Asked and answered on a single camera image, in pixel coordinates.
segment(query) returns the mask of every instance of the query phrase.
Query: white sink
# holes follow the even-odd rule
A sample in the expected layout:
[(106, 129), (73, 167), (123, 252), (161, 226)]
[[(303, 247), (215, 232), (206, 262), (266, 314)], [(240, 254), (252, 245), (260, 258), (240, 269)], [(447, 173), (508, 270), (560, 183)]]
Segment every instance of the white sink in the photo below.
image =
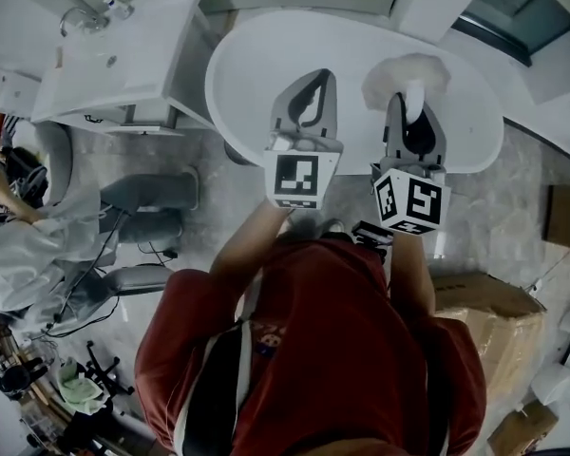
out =
[(199, 1), (133, 0), (126, 20), (71, 30), (43, 76), (32, 120), (166, 98)]

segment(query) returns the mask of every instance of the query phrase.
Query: black chair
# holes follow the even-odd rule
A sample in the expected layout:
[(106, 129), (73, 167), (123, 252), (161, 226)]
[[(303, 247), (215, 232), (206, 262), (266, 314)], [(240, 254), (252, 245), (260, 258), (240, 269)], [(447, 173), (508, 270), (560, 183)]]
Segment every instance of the black chair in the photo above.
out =
[(111, 371), (118, 367), (119, 363), (121, 363), (121, 359), (115, 356), (112, 364), (107, 369), (103, 370), (93, 353), (93, 346), (94, 343), (92, 341), (86, 342), (86, 350), (88, 351), (88, 356), (91, 360), (86, 363), (85, 376), (93, 380), (97, 385), (103, 387), (111, 397), (119, 393), (131, 395), (135, 392), (133, 387), (123, 387), (116, 380), (108, 376)]

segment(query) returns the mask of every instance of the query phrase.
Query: white bathtub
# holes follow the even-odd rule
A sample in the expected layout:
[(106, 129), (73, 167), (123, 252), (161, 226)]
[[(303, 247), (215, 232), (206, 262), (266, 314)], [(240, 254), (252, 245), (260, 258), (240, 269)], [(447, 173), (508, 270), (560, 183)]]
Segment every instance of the white bathtub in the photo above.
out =
[(497, 157), (503, 113), (484, 77), (458, 56), (383, 28), (305, 10), (271, 11), (235, 27), (218, 45), (205, 77), (214, 125), (245, 159), (262, 165), (276, 96), (300, 76), (326, 67), (336, 78), (336, 174), (369, 174), (384, 156), (385, 113), (367, 110), (361, 84), (380, 61), (412, 52), (442, 59), (447, 93), (428, 100), (447, 139), (446, 170), (479, 172)]

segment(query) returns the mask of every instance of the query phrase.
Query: brown box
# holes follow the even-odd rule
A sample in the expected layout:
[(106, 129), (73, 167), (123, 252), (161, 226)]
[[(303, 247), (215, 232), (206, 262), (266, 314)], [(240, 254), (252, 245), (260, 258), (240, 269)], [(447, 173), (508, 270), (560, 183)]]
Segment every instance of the brown box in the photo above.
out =
[(541, 342), (543, 305), (487, 274), (438, 277), (433, 284), (437, 315), (468, 326), (484, 368), (488, 401), (507, 395)]
[(544, 239), (570, 248), (570, 185), (549, 186)]
[(556, 415), (538, 400), (511, 412), (496, 427), (488, 442), (495, 456), (518, 456), (534, 449), (558, 422)]

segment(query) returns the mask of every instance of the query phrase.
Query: white tissue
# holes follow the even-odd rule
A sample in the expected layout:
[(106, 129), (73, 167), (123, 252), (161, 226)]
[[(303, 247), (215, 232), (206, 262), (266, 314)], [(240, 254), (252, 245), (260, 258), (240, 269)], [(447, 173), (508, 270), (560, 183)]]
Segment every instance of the white tissue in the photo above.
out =
[(449, 71), (441, 59), (414, 53), (378, 63), (366, 76), (361, 90), (368, 109), (386, 111), (395, 93), (409, 93), (410, 82), (420, 81), (428, 99), (445, 93), (449, 79)]

